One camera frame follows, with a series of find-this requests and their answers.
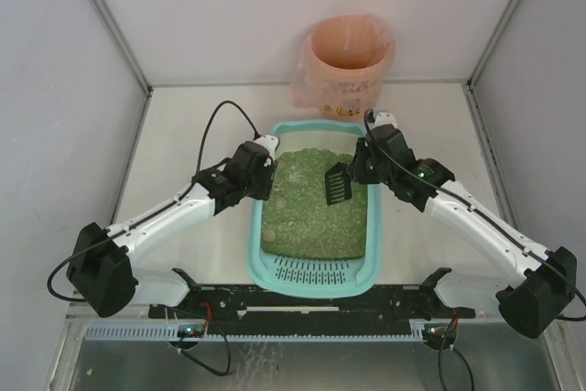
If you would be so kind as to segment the black litter scoop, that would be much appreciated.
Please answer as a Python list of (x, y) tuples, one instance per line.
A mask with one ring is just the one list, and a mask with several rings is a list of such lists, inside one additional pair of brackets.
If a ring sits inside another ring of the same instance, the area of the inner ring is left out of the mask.
[(336, 163), (324, 174), (326, 203), (332, 206), (352, 198), (352, 181), (347, 172), (347, 165)]

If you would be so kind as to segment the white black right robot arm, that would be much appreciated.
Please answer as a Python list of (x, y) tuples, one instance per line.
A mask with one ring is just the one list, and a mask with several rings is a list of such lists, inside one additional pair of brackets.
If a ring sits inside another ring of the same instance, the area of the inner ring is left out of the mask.
[(528, 238), (478, 202), (438, 160), (416, 157), (391, 114), (369, 111), (364, 128), (348, 178), (384, 185), (400, 201), (446, 224), (499, 274), (491, 280), (445, 270), (433, 283), (445, 307), (496, 312), (528, 338), (555, 320), (569, 320), (564, 310), (574, 299), (585, 299), (570, 250), (551, 250)]

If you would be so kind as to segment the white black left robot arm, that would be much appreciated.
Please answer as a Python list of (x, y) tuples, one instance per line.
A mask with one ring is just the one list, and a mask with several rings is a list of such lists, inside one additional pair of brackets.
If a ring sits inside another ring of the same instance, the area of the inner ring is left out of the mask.
[(184, 270), (145, 270), (140, 261), (174, 235), (250, 198), (265, 201), (277, 169), (279, 140), (243, 142), (232, 157), (197, 172), (190, 184), (141, 217), (79, 232), (67, 278), (101, 318), (128, 305), (177, 306), (195, 287)]

